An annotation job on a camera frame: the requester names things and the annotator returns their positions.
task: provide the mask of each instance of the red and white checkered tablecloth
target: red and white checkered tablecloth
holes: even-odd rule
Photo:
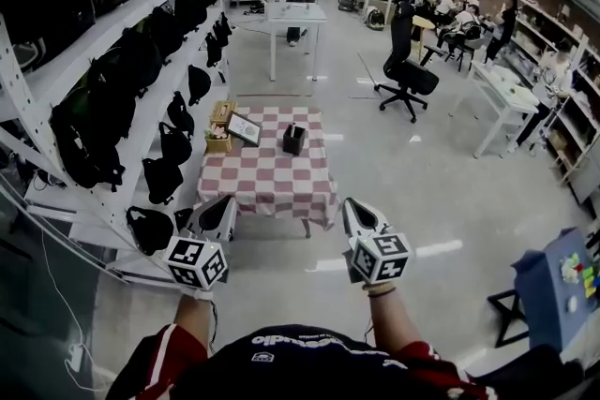
[[[321,113],[308,107],[239,107],[262,126],[259,147],[234,138],[228,154],[207,154],[198,194],[202,203],[233,195],[241,215],[305,218],[329,230],[339,209],[338,185],[329,174]],[[300,156],[283,152],[289,124],[307,129]]]

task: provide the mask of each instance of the box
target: box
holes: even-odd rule
[[[307,137],[307,130],[301,126],[288,125],[283,133],[283,152],[299,156],[304,148],[304,140]]]
[[[206,139],[206,154],[228,154],[232,150],[232,136],[227,139]]]
[[[225,126],[229,120],[230,114],[237,109],[237,102],[224,100],[215,103],[213,113],[210,116],[210,123],[218,126]]]

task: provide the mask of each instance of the chair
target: chair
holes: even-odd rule
[[[375,85],[375,90],[386,90],[395,94],[385,100],[379,110],[384,111],[389,103],[402,100],[406,108],[412,115],[411,122],[416,122],[411,102],[416,102],[426,110],[428,104],[426,101],[409,94],[428,96],[438,86],[439,79],[425,68],[419,66],[411,60],[407,60],[411,54],[411,31],[413,29],[414,7],[408,2],[401,2],[397,8],[397,14],[392,21],[392,54],[383,66],[385,77],[398,83],[399,89],[388,87],[387,85]]]

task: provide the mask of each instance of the floor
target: floor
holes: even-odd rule
[[[270,82],[267,24],[244,16],[243,7],[231,12],[239,25],[230,50],[232,96],[245,106],[321,109],[325,133],[337,134],[326,148],[342,198],[376,206],[413,248],[462,245],[417,259],[399,282],[422,335],[442,356],[474,373],[514,358],[527,343],[493,349],[496,318],[486,297],[512,287],[510,265],[527,248],[544,247],[562,228],[585,230],[591,219],[568,188],[557,186],[544,151],[500,158],[506,145],[500,135],[480,159],[473,158],[495,119],[477,97],[448,116],[464,81],[452,61],[429,64],[440,84],[427,112],[417,108],[415,125],[403,105],[380,112],[378,104],[388,95],[374,92],[370,79],[383,81],[389,31],[367,29],[357,15],[338,11],[337,0],[319,3],[328,24],[320,36],[317,82],[307,80],[311,57],[302,44],[290,48],[283,37],[277,42],[277,82]],[[337,263],[323,262],[340,259],[347,249],[340,217],[332,230],[313,228],[310,240],[303,236],[299,220],[238,219],[230,280],[216,288],[217,348],[262,326],[290,322],[363,338],[369,321],[364,293]],[[118,372],[143,336],[173,320],[177,301],[174,291],[125,286],[102,276],[93,345],[97,363]],[[572,356],[587,362],[597,357],[600,348],[588,341],[597,338],[590,335],[597,327],[582,331]]]

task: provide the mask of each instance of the cable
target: cable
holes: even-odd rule
[[[52,284],[54,285],[54,289],[56,290],[56,293],[58,293],[58,295],[60,296],[60,298],[63,300],[63,302],[67,306],[68,312],[73,317],[73,321],[75,322],[75,325],[77,325],[77,329],[79,330],[79,338],[80,338],[79,344],[73,344],[73,345],[70,346],[70,348],[72,348],[72,347],[80,347],[80,348],[82,348],[83,351],[85,351],[85,353],[87,353],[87,356],[89,357],[90,362],[92,363],[92,372],[95,372],[95,369],[97,368],[97,365],[94,362],[94,358],[92,357],[92,353],[90,352],[90,350],[88,349],[88,347],[83,342],[83,329],[82,329],[82,326],[80,325],[79,321],[77,321],[77,317],[75,317],[75,313],[73,312],[73,309],[71,308],[71,306],[68,304],[67,299],[65,298],[65,296],[63,295],[63,293],[60,291],[60,289],[56,285],[56,280],[54,279],[54,275],[53,275],[52,271],[50,270],[50,263],[48,262],[48,252],[46,252],[46,244],[44,242],[44,230],[41,231],[41,246],[42,246],[42,249],[44,250],[44,259],[46,260],[46,268],[48,269],[48,275],[50,276],[50,279],[52,280]],[[70,371],[70,369],[68,367],[67,359],[64,359],[64,363],[65,363],[65,368],[67,369],[68,375],[71,377],[71,379],[73,380],[73,382],[75,383],[75,385],[77,385],[80,389],[86,390],[88,392],[97,392],[97,393],[106,392],[106,391],[109,390],[108,389],[108,385],[106,383],[106,378],[104,376],[100,375],[98,372],[96,372],[96,375],[98,375],[102,379],[102,383],[104,385],[103,389],[91,389],[89,387],[84,387],[84,386],[80,385],[79,382],[77,381],[77,379],[75,379],[75,377],[73,377],[73,374],[71,373],[71,371]]]

